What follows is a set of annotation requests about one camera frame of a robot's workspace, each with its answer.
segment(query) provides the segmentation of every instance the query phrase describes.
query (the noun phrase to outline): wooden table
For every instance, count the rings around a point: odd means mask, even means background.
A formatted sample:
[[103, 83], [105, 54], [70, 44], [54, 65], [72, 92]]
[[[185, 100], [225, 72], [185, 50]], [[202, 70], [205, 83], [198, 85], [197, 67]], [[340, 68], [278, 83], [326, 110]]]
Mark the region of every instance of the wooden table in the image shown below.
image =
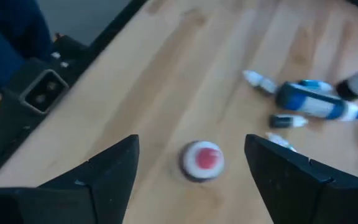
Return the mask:
[[[125, 223], [271, 223], [244, 155], [273, 100], [241, 70], [278, 82], [334, 83], [358, 70], [358, 8], [334, 0], [153, 0], [0, 170], [0, 186], [37, 186], [134, 133], [137, 180]], [[278, 132], [300, 153], [358, 175], [358, 122]], [[189, 141], [219, 144], [226, 170], [207, 184], [177, 171]]]

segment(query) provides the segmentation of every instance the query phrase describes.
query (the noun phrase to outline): blue glue bottle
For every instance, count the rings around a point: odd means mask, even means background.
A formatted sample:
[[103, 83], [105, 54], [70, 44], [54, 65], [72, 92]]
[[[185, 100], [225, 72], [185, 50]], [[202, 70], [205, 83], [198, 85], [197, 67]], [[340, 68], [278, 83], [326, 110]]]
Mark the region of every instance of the blue glue bottle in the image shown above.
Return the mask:
[[321, 90], [324, 92], [331, 92], [334, 90], [333, 86], [320, 80], [300, 80], [298, 84], [312, 90]]
[[340, 121], [358, 119], [356, 104], [296, 83], [284, 83], [278, 90], [275, 101], [283, 109], [304, 112], [318, 118]]

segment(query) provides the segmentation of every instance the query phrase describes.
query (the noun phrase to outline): red and white cap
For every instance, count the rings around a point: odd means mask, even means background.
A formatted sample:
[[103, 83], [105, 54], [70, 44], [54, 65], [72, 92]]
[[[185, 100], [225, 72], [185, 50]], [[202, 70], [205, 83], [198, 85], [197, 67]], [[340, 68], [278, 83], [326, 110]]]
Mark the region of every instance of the red and white cap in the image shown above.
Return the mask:
[[213, 179], [223, 171], [223, 153], [214, 143], [196, 141], [185, 149], [181, 166], [185, 174], [195, 181]]

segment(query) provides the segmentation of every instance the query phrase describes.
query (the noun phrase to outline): glue bottle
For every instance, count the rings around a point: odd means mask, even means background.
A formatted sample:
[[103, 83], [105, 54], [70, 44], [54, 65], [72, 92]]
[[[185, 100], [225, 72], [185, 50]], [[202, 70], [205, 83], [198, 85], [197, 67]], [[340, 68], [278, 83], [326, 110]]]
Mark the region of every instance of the glue bottle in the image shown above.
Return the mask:
[[296, 83], [284, 83], [278, 90], [275, 101], [283, 109], [304, 112], [318, 118], [340, 121], [358, 119], [356, 104]]

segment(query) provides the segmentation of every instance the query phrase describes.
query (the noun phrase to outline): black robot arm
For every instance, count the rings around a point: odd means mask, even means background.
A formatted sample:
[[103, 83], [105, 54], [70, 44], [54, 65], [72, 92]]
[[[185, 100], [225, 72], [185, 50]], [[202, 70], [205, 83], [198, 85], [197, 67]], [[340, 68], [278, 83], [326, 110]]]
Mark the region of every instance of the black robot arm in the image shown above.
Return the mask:
[[131, 135], [37, 188], [0, 189], [0, 223], [122, 223], [138, 157]]
[[358, 223], [358, 177], [253, 134], [245, 153], [275, 224]]

